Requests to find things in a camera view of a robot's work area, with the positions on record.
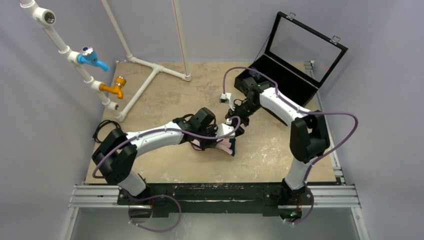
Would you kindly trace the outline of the pink underwear navy trim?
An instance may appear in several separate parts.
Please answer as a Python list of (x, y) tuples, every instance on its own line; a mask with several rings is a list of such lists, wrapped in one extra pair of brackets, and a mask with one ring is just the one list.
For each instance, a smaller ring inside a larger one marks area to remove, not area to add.
[(236, 154), (236, 139), (235, 138), (224, 138), (219, 140), (215, 145), (210, 147), (201, 147), (200, 142), (198, 140), (193, 140), (190, 142), (191, 147), (196, 151), (205, 151), (206, 149), (219, 149), (221, 151), (226, 152), (232, 157)]

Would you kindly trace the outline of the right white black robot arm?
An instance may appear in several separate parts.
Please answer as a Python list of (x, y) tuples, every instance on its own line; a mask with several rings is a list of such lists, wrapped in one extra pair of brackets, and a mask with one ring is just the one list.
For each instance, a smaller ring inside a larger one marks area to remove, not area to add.
[(310, 111), (283, 96), (275, 83), (256, 83), (252, 77), (244, 80), (245, 99), (241, 104), (230, 101), (225, 115), (238, 116), (241, 124), (249, 125), (249, 117), (264, 108), (290, 128), (289, 149), (293, 155), (286, 177), (281, 182), (280, 199), (294, 203), (306, 190), (312, 161), (324, 155), (330, 146), (325, 117)]

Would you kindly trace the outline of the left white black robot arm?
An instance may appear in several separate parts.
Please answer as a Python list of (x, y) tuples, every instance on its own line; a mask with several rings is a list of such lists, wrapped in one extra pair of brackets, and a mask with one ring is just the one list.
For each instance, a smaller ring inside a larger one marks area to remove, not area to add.
[(124, 132), (116, 128), (94, 151), (92, 175), (105, 179), (109, 185), (121, 187), (132, 201), (142, 205), (148, 201), (149, 191), (145, 180), (132, 170), (138, 157), (162, 147), (194, 140), (198, 141), (196, 146), (201, 150), (213, 147), (217, 143), (218, 130), (216, 116), (206, 107), (149, 130)]

